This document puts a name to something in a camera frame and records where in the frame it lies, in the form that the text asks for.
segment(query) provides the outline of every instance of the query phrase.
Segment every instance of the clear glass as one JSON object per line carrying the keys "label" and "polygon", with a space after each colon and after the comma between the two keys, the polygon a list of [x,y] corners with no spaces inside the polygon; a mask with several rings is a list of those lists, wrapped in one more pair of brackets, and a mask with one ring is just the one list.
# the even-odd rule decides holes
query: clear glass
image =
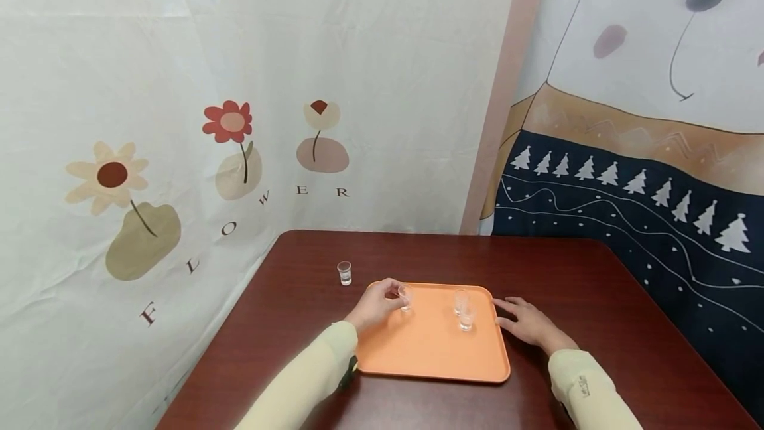
{"label": "clear glass", "polygon": [[398,296],[403,299],[403,307],[401,308],[404,313],[411,310],[411,299],[413,298],[414,290],[408,284],[401,284],[398,286]]}
{"label": "clear glass", "polygon": [[454,292],[454,314],[461,314],[462,313],[462,305],[469,303],[470,296],[467,294],[467,291],[464,289],[457,289]]}
{"label": "clear glass", "polygon": [[350,273],[351,269],[350,261],[342,261],[337,264],[337,272],[339,273],[339,283],[342,285],[351,285],[353,282],[353,275]]}
{"label": "clear glass", "polygon": [[472,323],[476,319],[476,308],[472,304],[464,303],[459,313],[459,326],[464,332],[472,329]]}

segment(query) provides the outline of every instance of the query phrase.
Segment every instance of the red flower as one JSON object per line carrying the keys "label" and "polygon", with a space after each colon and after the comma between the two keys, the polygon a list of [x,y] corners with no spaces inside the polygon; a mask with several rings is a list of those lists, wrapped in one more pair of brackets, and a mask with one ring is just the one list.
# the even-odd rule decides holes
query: red flower
{"label": "red flower", "polygon": [[215,133],[215,141],[225,143],[233,139],[236,143],[243,143],[243,136],[252,133],[252,115],[249,113],[247,102],[239,108],[233,100],[223,102],[223,108],[207,107],[204,116],[210,119],[202,127],[202,131],[211,135]]}

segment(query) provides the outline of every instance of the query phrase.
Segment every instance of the hand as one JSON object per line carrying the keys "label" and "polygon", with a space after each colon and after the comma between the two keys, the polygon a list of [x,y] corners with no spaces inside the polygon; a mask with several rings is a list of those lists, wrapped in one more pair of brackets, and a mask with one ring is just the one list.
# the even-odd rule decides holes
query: hand
{"label": "hand", "polygon": [[562,349],[578,349],[578,345],[562,330],[559,330],[551,319],[533,304],[528,304],[521,297],[508,297],[503,301],[494,299],[493,304],[504,309],[517,318],[517,322],[499,317],[496,323],[509,334],[516,336],[526,344],[540,346],[546,355]]}
{"label": "hand", "polygon": [[358,334],[381,323],[392,311],[402,308],[405,304],[398,296],[399,285],[401,283],[391,278],[372,285],[366,289],[361,300],[345,320],[355,326]]}

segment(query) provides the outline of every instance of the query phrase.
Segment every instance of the sleeve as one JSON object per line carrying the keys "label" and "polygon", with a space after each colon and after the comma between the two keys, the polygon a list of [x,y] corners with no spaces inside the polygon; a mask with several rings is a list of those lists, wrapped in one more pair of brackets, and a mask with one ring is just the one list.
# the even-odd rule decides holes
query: sleeve
{"label": "sleeve", "polygon": [[357,344],[352,324],[332,324],[281,370],[236,429],[300,428],[313,407],[337,389]]}
{"label": "sleeve", "polygon": [[558,350],[549,358],[552,393],[578,430],[642,430],[613,380],[582,350]]}

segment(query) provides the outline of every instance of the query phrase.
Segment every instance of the wrist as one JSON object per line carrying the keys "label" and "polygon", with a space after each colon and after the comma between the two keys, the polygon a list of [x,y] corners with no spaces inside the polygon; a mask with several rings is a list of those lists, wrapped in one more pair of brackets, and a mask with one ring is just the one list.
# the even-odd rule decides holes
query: wrist
{"label": "wrist", "polygon": [[361,335],[362,331],[366,328],[366,324],[363,323],[363,319],[357,317],[357,315],[350,313],[342,319],[346,323],[352,324],[355,327],[355,331],[358,335]]}
{"label": "wrist", "polygon": [[578,344],[576,344],[575,341],[562,330],[557,329],[557,331],[551,334],[548,339],[544,340],[541,344],[541,348],[544,350],[544,353],[551,358],[552,354],[558,350],[578,350]]}

